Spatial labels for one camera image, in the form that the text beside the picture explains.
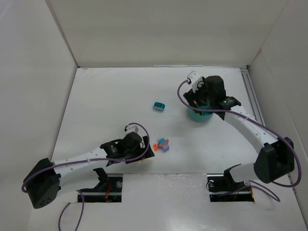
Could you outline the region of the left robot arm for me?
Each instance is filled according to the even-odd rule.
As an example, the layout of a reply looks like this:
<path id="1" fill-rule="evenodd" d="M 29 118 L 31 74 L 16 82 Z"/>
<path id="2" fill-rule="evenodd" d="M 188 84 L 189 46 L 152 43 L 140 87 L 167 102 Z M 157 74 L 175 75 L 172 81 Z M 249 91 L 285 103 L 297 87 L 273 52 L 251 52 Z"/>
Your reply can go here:
<path id="1" fill-rule="evenodd" d="M 57 196 L 72 191 L 103 191 L 112 183 L 104 168 L 154 157 L 148 136 L 128 133 L 124 138 L 101 144 L 77 157 L 51 162 L 41 159 L 23 181 L 34 209 L 43 208 Z"/>

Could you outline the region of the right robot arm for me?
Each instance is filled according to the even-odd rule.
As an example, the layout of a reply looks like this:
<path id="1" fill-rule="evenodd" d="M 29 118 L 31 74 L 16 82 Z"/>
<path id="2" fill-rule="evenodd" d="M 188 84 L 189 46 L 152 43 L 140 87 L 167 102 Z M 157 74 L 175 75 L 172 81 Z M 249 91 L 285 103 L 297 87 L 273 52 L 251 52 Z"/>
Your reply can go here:
<path id="1" fill-rule="evenodd" d="M 232 96 L 227 96 L 220 76 L 203 77 L 191 72 L 184 83 L 191 89 L 179 96 L 180 101 L 195 114 L 215 113 L 233 126 L 253 146 L 257 158 L 249 164 L 237 164 L 223 175 L 208 179 L 213 192 L 232 191 L 251 180 L 274 183 L 294 169 L 301 170 L 293 142 L 258 123 Z"/>

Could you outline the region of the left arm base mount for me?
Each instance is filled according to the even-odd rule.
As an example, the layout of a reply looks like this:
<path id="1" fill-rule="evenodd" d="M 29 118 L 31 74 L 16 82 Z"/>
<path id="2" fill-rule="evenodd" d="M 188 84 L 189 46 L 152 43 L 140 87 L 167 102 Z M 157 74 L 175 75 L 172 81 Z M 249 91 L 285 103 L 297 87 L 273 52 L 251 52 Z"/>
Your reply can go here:
<path id="1" fill-rule="evenodd" d="M 121 203 L 123 174 L 107 174 L 103 168 L 93 170 L 98 183 L 81 189 L 85 203 Z"/>

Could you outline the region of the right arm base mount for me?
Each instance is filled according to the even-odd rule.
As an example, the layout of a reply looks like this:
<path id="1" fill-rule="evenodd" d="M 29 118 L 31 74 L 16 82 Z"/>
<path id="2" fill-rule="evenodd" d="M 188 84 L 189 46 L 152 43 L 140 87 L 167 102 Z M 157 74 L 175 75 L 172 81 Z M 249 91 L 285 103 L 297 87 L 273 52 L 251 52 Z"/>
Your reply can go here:
<path id="1" fill-rule="evenodd" d="M 210 202 L 254 202 L 250 184 L 244 181 L 235 182 L 230 170 L 239 165 L 226 169 L 223 173 L 207 174 L 206 188 L 209 191 Z"/>

